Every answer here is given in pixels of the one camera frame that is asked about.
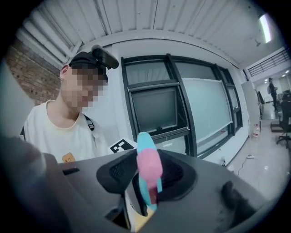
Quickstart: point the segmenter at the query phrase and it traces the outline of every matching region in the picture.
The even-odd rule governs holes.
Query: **white t-shirt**
[[[35,106],[27,117],[24,125],[27,142],[43,153],[54,155],[58,163],[107,155],[103,131],[95,121],[92,120],[95,128],[91,131],[80,112],[72,127],[59,128],[48,118],[48,102]]]

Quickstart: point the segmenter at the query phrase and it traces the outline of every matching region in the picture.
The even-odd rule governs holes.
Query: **tube light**
[[[268,22],[267,22],[266,14],[264,14],[260,18],[260,22],[261,22],[262,27],[263,27],[263,31],[264,31],[264,35],[265,35],[265,41],[266,41],[266,43],[268,43],[269,41],[271,41],[271,34],[270,34],[270,29],[269,29],[269,25],[268,25]]]

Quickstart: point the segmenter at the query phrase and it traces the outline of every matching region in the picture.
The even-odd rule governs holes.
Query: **brick wall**
[[[55,100],[60,90],[60,71],[16,39],[5,56],[6,63],[35,105]]]

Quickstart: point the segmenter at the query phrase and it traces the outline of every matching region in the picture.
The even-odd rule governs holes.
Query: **metal grille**
[[[258,65],[253,66],[248,71],[250,72],[251,76],[260,74],[268,69],[275,67],[278,64],[281,64],[287,60],[290,60],[290,51],[289,49],[285,49],[273,57],[268,58],[267,60],[261,62]]]

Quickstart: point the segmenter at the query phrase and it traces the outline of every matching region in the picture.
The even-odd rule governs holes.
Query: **ceiling pipe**
[[[61,62],[66,63],[69,60],[30,21],[26,21],[23,26]]]
[[[37,47],[41,52],[43,52],[52,61],[54,61],[59,67],[63,66],[63,64],[58,59],[56,59],[55,56],[53,56],[50,52],[48,52],[43,46],[39,44],[39,42],[37,42],[37,40],[33,36],[31,36],[29,33],[24,31],[23,29],[19,28],[15,35],[20,41],[23,41],[22,38],[25,38],[26,40],[28,40],[32,45]]]
[[[79,41],[74,47],[73,51],[71,51],[67,45],[60,39],[60,37],[56,34],[56,32],[51,28],[51,26],[47,23],[47,21],[43,18],[39,11],[34,10],[31,13],[32,18],[35,22],[37,22],[41,29],[52,39],[52,41],[69,57],[74,57],[81,47],[82,41]]]

